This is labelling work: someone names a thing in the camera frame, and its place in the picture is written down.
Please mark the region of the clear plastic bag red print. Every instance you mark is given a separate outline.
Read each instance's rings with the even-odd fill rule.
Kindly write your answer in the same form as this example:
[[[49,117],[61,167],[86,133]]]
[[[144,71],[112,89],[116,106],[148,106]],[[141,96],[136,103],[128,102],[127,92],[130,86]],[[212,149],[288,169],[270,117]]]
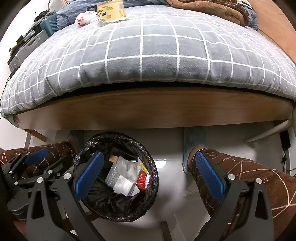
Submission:
[[[75,24],[77,27],[84,27],[94,21],[97,20],[97,12],[95,11],[86,11],[84,13],[80,13],[76,19]]]

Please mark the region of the grey checked bed mattress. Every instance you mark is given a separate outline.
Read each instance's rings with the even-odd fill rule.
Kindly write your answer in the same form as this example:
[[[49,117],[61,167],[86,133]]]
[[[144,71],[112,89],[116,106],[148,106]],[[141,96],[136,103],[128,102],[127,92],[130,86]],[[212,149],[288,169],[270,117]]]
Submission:
[[[2,116],[79,88],[133,81],[184,81],[295,99],[295,64],[257,31],[163,5],[126,13],[126,21],[70,25],[49,37],[7,83]]]

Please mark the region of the brown fleece blanket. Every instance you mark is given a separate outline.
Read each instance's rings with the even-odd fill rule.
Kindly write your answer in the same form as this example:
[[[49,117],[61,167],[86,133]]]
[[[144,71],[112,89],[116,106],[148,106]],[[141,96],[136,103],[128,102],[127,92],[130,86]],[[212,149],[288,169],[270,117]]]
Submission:
[[[168,0],[174,8],[198,11],[208,15],[218,16],[224,20],[246,26],[249,23],[247,10],[238,1],[179,1]]]

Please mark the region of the grey left slipper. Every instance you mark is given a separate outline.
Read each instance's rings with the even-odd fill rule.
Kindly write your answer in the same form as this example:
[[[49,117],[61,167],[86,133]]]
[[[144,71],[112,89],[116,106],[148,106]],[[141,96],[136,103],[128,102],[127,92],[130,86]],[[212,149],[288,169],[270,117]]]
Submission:
[[[69,142],[74,148],[75,152],[80,152],[84,146],[84,131],[83,130],[71,130],[67,137],[67,142]]]

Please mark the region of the wooden bed frame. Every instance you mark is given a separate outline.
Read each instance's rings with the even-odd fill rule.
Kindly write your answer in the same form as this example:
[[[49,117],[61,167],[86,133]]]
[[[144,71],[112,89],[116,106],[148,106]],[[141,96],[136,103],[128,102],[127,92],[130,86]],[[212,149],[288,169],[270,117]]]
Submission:
[[[237,90],[140,88],[48,101],[14,115],[23,130],[220,126],[292,117],[293,102]]]

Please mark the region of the patterned pillow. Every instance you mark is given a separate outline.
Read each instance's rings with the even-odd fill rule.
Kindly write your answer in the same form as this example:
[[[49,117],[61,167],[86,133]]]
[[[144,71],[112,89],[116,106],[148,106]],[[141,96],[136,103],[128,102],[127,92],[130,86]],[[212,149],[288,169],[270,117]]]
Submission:
[[[257,13],[255,12],[254,8],[248,1],[239,1],[241,6],[245,8],[248,13],[248,27],[253,28],[254,30],[258,30],[258,18]]]

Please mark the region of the yellow white snack wrapper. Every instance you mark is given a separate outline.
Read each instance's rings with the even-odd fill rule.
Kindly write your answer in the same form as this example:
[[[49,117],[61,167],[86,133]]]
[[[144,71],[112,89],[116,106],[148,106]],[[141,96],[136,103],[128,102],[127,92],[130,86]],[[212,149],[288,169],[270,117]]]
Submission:
[[[141,165],[144,173],[148,174],[149,172],[148,172],[147,168],[145,167],[144,163],[142,162],[142,160],[140,158],[137,158],[137,162]]]

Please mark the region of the white tissue paper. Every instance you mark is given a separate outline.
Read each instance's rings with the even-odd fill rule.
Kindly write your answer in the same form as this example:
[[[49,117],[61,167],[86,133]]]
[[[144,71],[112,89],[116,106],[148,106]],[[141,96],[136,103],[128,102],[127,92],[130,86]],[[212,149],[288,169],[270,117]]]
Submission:
[[[113,187],[116,194],[122,194],[126,197],[135,196],[140,193],[140,190],[136,187],[139,173],[142,170],[141,165],[138,162],[132,162],[119,157],[117,164],[120,165],[120,176]]]

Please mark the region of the brown cardboard box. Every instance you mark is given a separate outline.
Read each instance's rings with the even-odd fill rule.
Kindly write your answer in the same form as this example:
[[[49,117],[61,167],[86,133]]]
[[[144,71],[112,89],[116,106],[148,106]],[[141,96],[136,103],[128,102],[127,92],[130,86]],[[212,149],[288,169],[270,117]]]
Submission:
[[[118,162],[118,159],[119,159],[119,157],[114,156],[114,155],[110,155],[110,157],[109,157],[109,161],[113,162],[115,164]]]

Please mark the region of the grey right slipper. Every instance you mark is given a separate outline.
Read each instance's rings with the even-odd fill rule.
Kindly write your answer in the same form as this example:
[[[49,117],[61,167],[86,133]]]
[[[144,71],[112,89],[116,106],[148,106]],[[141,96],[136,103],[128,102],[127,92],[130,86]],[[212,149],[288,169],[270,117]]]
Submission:
[[[207,144],[207,136],[203,127],[188,127],[184,129],[184,153],[182,168],[184,173],[191,172],[190,166],[194,155],[200,149],[204,149]]]

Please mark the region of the wooden headboard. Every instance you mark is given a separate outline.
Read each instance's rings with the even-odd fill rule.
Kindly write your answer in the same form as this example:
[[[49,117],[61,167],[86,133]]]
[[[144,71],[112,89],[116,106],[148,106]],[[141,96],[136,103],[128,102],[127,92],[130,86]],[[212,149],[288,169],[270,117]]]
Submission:
[[[258,28],[295,62],[295,29],[273,1],[250,1],[258,17]]]

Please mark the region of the black lined trash bin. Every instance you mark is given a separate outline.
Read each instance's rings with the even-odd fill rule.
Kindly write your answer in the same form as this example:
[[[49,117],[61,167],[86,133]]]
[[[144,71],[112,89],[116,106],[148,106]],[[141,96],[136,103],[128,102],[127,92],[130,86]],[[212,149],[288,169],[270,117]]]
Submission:
[[[104,132],[91,137],[74,160],[74,167],[96,154],[103,164],[82,203],[100,218],[132,222],[152,207],[159,189],[156,164],[146,148],[119,132]]]

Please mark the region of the grey slipper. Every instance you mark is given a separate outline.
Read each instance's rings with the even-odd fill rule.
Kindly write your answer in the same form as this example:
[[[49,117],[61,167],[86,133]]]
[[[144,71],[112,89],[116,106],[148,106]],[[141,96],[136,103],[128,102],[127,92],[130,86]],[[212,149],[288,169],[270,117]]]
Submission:
[[[200,149],[204,149],[207,144],[207,136],[203,127],[188,127],[184,129],[184,153],[182,168],[184,173],[191,172],[190,166],[194,155]]]
[[[84,131],[83,130],[71,130],[67,137],[67,142],[69,142],[74,148],[75,152],[80,152],[84,146]]]

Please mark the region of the clear bubble wrap bag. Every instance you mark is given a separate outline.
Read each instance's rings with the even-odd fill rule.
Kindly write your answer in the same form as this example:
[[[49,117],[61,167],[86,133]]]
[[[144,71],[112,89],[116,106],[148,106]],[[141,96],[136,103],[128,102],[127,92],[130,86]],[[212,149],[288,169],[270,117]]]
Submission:
[[[120,176],[121,167],[119,164],[113,163],[112,167],[110,168],[107,177],[105,179],[105,183],[113,188]]]

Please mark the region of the yellow yogurt cup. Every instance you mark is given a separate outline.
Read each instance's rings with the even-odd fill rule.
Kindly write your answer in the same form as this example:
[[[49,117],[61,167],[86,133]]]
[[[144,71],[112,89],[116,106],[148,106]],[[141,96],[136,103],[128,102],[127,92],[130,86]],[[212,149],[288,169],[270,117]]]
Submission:
[[[127,20],[123,1],[106,1],[97,5],[99,26]]]

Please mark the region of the grey hard suitcase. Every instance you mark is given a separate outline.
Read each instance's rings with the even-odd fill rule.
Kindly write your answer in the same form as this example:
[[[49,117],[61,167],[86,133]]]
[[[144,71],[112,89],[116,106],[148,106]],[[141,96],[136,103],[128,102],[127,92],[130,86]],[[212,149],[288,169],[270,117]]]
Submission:
[[[48,34],[45,30],[39,32],[36,36],[32,37],[27,41],[22,48],[15,54],[12,60],[9,62],[9,69],[11,72],[18,69],[23,61],[31,54],[35,49],[37,49],[43,42],[48,39]]]

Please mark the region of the blue striped duvet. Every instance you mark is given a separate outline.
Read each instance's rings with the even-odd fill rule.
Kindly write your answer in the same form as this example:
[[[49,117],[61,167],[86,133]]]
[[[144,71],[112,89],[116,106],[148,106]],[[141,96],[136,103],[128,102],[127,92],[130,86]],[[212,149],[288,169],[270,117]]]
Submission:
[[[70,1],[70,3],[57,13],[57,28],[62,30],[75,23],[76,17],[86,11],[97,11],[97,5],[105,2],[104,0],[76,0]],[[166,0],[123,0],[125,8],[131,8],[134,6],[146,6],[146,5],[169,5]]]

